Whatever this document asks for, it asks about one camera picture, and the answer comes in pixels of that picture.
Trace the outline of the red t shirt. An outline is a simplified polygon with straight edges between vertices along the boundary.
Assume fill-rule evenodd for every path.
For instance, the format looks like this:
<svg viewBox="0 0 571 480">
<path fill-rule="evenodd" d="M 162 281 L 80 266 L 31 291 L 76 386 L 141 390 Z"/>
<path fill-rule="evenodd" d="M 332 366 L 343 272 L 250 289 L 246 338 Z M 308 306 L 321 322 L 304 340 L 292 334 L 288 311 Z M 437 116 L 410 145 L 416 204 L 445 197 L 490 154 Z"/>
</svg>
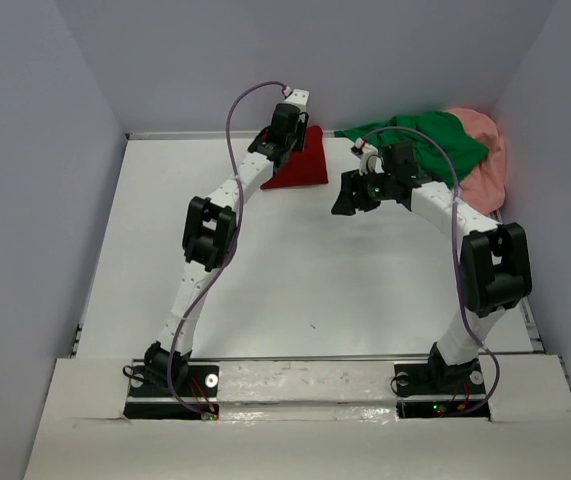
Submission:
<svg viewBox="0 0 571 480">
<path fill-rule="evenodd" d="M 311 187 L 329 183 L 323 130 L 307 128 L 302 152 L 293 152 L 289 161 L 262 186 L 262 190 Z"/>
</svg>

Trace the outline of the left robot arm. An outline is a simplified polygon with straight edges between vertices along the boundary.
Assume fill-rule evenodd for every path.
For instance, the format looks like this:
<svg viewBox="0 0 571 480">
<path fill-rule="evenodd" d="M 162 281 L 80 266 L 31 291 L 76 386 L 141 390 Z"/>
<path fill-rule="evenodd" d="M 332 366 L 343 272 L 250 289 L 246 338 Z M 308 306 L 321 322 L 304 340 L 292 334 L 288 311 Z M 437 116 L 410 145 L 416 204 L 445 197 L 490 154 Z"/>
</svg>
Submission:
<svg viewBox="0 0 571 480">
<path fill-rule="evenodd" d="M 243 207 L 291 153 L 303 150 L 309 115 L 299 93 L 276 105 L 271 123 L 254 138 L 243 160 L 232 163 L 229 179 L 189 202 L 182 279 L 161 333 L 144 354 L 145 375 L 163 394 L 176 396 L 185 386 L 196 322 L 209 289 L 231 263 Z"/>
</svg>

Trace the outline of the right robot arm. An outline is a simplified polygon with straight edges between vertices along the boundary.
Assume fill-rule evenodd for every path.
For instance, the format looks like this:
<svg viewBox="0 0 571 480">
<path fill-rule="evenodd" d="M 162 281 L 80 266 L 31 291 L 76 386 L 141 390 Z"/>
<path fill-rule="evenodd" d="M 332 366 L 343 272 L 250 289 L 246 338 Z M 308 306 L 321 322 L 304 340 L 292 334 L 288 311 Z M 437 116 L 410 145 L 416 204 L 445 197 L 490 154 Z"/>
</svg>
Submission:
<svg viewBox="0 0 571 480">
<path fill-rule="evenodd" d="M 479 213 L 454 188 L 421 172 L 408 142 L 377 149 L 357 139 L 351 152 L 359 166 L 342 173 L 332 214 L 352 216 L 394 201 L 452 244 L 459 309 L 427 361 L 397 368 L 392 383 L 400 397 L 446 395 L 479 373 L 488 334 L 532 290 L 525 230 Z"/>
</svg>

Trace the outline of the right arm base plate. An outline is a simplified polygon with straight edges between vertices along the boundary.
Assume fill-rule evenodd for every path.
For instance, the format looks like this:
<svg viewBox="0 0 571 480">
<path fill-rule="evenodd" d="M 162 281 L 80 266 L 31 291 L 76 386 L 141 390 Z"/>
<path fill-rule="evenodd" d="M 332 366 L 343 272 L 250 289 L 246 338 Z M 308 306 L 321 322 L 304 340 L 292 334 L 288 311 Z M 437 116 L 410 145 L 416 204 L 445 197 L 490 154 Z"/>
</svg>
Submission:
<svg viewBox="0 0 571 480">
<path fill-rule="evenodd" d="M 490 419 L 484 377 L 478 361 L 454 379 L 438 384 L 428 372 L 426 363 L 394 365 L 390 388 L 396 396 L 396 415 L 401 420 L 437 418 Z"/>
</svg>

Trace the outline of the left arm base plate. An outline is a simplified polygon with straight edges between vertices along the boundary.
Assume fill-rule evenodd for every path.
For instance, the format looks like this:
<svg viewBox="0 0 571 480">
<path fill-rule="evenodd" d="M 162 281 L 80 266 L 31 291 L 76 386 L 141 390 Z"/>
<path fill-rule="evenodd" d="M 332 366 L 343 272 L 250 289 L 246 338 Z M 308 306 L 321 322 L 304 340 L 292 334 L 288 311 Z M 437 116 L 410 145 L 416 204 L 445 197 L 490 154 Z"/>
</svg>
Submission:
<svg viewBox="0 0 571 480">
<path fill-rule="evenodd" d="M 176 389 L 179 400 L 164 381 L 146 373 L 141 363 L 125 365 L 122 373 L 128 380 L 123 411 L 128 419 L 215 421 L 219 418 L 218 364 L 191 364 L 186 379 Z"/>
</svg>

